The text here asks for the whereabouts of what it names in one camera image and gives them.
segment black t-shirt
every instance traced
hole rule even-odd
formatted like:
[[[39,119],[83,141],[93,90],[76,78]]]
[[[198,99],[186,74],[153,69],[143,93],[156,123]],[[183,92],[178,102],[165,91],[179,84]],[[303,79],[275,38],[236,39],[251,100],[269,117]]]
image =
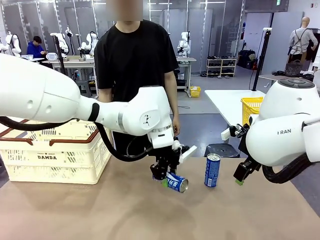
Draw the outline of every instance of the black t-shirt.
[[[112,88],[117,102],[130,101],[140,87],[164,86],[165,73],[178,68],[169,34],[147,20],[131,33],[110,28],[94,49],[94,61],[98,89]]]

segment shoe rack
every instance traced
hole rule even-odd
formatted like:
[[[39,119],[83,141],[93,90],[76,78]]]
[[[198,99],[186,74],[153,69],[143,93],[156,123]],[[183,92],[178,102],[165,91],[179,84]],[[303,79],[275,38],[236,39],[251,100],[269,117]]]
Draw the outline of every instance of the shoe rack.
[[[236,58],[221,58],[221,59],[209,59],[206,60],[206,76],[209,78],[225,76],[235,76],[237,65]]]

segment man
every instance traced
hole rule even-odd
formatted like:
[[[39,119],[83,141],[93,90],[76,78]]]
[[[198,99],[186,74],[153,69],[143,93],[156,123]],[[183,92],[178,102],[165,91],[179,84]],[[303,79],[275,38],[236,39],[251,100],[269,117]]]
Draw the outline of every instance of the man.
[[[291,48],[288,61],[289,63],[295,60],[300,60],[301,62],[305,61],[309,40],[313,42],[313,47],[311,49],[313,51],[316,50],[318,46],[318,40],[313,34],[312,30],[307,29],[309,23],[309,17],[302,18],[301,27],[291,33],[289,43]]]
[[[27,55],[33,55],[34,59],[43,58],[48,52],[44,51],[42,46],[40,45],[42,40],[39,36],[34,36],[33,41],[28,43],[28,47],[26,50]]]
[[[94,50],[98,99],[104,103],[128,102],[140,87],[164,86],[176,136],[180,133],[180,121],[177,82],[173,72],[178,68],[175,51],[163,27],[140,20],[139,2],[112,0],[118,21],[100,38]],[[115,147],[122,154],[127,153],[131,142],[129,155],[144,151],[148,137],[138,137],[133,141],[134,138],[128,134],[113,133]]]

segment plastic crate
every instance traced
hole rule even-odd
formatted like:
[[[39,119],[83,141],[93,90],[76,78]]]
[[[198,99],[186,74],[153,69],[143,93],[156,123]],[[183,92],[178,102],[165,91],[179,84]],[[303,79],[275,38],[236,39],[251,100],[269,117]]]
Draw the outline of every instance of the plastic crate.
[[[242,102],[242,125],[249,125],[249,117],[251,114],[259,114],[263,97],[244,97]]]
[[[96,125],[76,120],[41,131],[9,128],[0,133],[0,155],[10,181],[70,184],[96,184],[111,156]]]
[[[200,93],[201,93],[201,88],[199,86],[190,87],[191,97],[198,98],[198,97],[200,97]]]

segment glass wall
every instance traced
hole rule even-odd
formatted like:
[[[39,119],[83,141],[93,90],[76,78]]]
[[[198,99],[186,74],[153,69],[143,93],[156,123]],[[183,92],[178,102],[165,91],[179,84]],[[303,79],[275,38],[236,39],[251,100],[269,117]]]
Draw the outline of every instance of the glass wall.
[[[34,35],[43,38],[43,48],[55,51],[50,33],[64,33],[70,27],[73,37],[65,36],[78,55],[78,39],[85,42],[90,31],[102,37],[115,22],[110,19],[107,0],[16,0],[2,1],[6,31],[20,39],[22,53]],[[142,0],[143,18],[155,22],[170,33],[176,48],[181,33],[190,31],[192,72],[206,70],[207,56],[236,55],[243,0]]]

